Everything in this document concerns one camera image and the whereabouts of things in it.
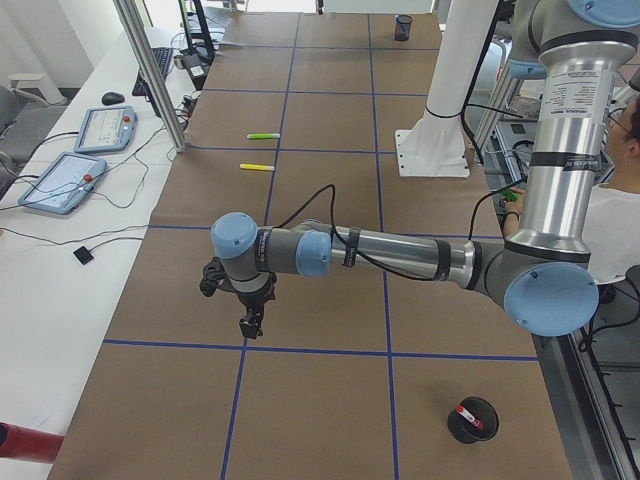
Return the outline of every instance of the aluminum pole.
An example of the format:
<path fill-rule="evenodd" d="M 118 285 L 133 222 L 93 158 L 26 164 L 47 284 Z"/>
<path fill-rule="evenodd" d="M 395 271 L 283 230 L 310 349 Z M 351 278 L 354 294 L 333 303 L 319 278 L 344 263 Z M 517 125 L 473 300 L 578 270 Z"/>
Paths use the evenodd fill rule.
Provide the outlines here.
<path fill-rule="evenodd" d="M 184 132 L 175 114 L 171 97 L 169 97 L 169 92 L 164 83 L 164 77 L 155 61 L 149 39 L 144 32 L 142 18 L 136 8 L 135 1 L 113 0 L 113 3 L 118 10 L 120 22 L 122 22 L 124 31 L 129 37 L 129 43 L 138 60 L 143 78 L 151 89 L 151 95 L 153 95 L 162 121 L 171 136 L 176 152 L 184 152 L 186 144 Z"/>

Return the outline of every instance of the keyboard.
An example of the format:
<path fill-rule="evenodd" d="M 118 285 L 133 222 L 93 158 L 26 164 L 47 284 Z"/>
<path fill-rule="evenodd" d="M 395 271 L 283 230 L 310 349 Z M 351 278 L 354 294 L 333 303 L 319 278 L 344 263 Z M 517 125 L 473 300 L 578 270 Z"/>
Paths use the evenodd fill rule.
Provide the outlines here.
<path fill-rule="evenodd" d="M 155 47 L 151 50 L 153 51 L 153 55 L 156 57 L 156 63 L 160 68 L 162 77 L 167 78 L 167 75 L 169 74 L 169 67 L 171 66 L 171 62 L 173 61 L 173 48 Z M 140 72 L 138 72 L 138 78 L 136 79 L 136 83 L 133 86 L 131 95 L 133 95 L 134 97 L 144 97 L 146 95 L 144 86 L 142 85 L 142 75 Z"/>

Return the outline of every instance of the light blue joint cap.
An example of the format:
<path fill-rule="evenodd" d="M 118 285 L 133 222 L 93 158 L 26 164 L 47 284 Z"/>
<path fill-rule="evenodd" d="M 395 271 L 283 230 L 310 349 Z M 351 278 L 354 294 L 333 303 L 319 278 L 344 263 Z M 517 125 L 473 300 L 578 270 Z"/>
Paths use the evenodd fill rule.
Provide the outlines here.
<path fill-rule="evenodd" d="M 604 28 L 640 25 L 640 0 L 567 0 L 585 22 Z"/>
<path fill-rule="evenodd" d="M 324 232 L 305 232 L 296 249 L 296 267 L 303 277 L 321 277 L 331 266 L 331 237 Z"/>
<path fill-rule="evenodd" d="M 566 335 L 589 321 L 598 307 L 598 287 L 573 263 L 536 265 L 516 278 L 504 295 L 507 315 L 536 335 Z"/>
<path fill-rule="evenodd" d="M 511 76 L 523 80 L 541 80 L 547 78 L 547 71 L 537 62 L 509 59 Z"/>
<path fill-rule="evenodd" d="M 223 260 L 239 257 L 252 248 L 257 235 L 256 222 L 241 212 L 227 213 L 211 227 L 211 241 Z"/>

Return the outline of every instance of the white pillar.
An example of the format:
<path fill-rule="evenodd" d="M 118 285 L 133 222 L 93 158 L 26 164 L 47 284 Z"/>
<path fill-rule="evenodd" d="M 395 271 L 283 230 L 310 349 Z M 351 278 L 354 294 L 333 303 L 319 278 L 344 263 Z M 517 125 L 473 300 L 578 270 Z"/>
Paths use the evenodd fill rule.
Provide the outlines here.
<path fill-rule="evenodd" d="M 403 177 L 468 177 L 459 114 L 500 0 L 453 0 L 427 98 L 412 130 L 396 131 Z"/>

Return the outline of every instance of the glasses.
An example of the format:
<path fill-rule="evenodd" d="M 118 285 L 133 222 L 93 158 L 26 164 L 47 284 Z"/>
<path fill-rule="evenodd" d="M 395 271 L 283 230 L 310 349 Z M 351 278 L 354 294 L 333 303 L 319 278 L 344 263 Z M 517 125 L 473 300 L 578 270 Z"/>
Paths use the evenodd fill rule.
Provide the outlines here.
<path fill-rule="evenodd" d="M 627 134 L 631 137 L 631 138 L 635 138 L 636 140 L 640 139 L 638 137 L 636 137 L 633 133 L 631 133 L 631 130 L 629 130 L 626 127 L 623 127 L 622 124 L 620 123 L 619 119 L 622 116 L 622 114 L 624 113 L 624 108 L 616 108 L 615 110 L 609 112 L 609 120 L 612 121 L 613 123 L 615 123 L 616 125 L 618 125 L 621 129 L 623 129 L 625 132 L 627 132 Z"/>

